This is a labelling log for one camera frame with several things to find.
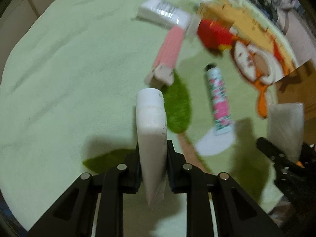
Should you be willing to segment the orange cardboard box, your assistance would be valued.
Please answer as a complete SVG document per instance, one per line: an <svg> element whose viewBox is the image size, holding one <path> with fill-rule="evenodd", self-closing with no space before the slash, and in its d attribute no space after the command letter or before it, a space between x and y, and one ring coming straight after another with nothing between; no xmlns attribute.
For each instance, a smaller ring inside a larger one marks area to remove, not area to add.
<svg viewBox="0 0 316 237"><path fill-rule="evenodd" d="M220 6L216 3L201 2L197 10L197 15L201 16L201 18L219 22L222 26L230 29L235 21L228 15L224 7L225 5Z"/></svg>

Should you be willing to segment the pink tube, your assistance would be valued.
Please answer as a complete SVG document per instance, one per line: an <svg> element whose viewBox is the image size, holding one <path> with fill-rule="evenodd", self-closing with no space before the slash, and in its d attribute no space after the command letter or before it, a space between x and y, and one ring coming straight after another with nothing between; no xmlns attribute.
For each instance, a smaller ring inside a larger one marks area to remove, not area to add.
<svg viewBox="0 0 316 237"><path fill-rule="evenodd" d="M185 31L174 26L170 29L161 45L151 71L145 78L146 84L161 89L174 83L174 70L182 46Z"/></svg>

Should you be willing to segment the white lotion tube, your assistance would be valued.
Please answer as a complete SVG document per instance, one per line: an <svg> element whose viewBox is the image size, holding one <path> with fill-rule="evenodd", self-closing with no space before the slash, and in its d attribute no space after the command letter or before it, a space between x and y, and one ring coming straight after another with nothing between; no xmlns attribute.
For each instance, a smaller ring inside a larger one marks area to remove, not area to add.
<svg viewBox="0 0 316 237"><path fill-rule="evenodd" d="M167 127L161 91L146 88L137 93L135 119L145 196L152 207L163 200L166 188Z"/></svg>

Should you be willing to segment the Winnie the Pooh fleece blanket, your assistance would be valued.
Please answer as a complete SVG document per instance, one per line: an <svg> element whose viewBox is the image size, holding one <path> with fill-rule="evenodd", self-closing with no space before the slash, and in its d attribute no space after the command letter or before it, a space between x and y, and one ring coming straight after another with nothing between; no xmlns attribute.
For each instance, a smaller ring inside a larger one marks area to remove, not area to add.
<svg viewBox="0 0 316 237"><path fill-rule="evenodd" d="M136 18L146 0L55 0L16 44L1 83L1 214L18 236L26 232L83 172L109 165L135 147L135 97L167 30ZM200 0L165 0L193 12ZM315 57L315 37L302 20L281 39L297 64ZM223 76L232 130L216 135L205 67ZM274 169L256 149L267 120L257 114L256 90L238 74L228 52L209 53L185 39L172 94L165 95L168 137L214 173L226 171L270 212L281 199Z"/></svg>

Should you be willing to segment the floral hand cream tube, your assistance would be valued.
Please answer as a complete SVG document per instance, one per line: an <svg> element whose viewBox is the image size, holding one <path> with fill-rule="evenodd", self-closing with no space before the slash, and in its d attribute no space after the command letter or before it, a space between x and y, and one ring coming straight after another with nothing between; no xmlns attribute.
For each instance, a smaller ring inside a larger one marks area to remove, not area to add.
<svg viewBox="0 0 316 237"><path fill-rule="evenodd" d="M209 98L215 124L215 134L221 135L232 130L232 118L227 98L226 87L219 67L210 63L205 67Z"/></svg>

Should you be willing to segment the white wet wipes pack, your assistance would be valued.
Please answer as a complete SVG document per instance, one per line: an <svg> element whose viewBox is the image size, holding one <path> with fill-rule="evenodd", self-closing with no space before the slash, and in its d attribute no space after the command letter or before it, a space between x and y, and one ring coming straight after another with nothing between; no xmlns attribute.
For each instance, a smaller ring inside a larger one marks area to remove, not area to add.
<svg viewBox="0 0 316 237"><path fill-rule="evenodd" d="M138 8L137 17L151 23L172 28L178 26L186 30L192 16L167 1L147 0Z"/></svg>

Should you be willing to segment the red toy box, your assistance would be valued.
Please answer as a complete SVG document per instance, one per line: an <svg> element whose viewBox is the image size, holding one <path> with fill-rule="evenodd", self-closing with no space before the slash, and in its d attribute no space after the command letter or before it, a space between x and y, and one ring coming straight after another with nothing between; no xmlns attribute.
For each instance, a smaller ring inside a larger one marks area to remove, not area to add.
<svg viewBox="0 0 316 237"><path fill-rule="evenodd" d="M197 36L208 50L230 50L233 35L217 21L202 18L197 29Z"/></svg>

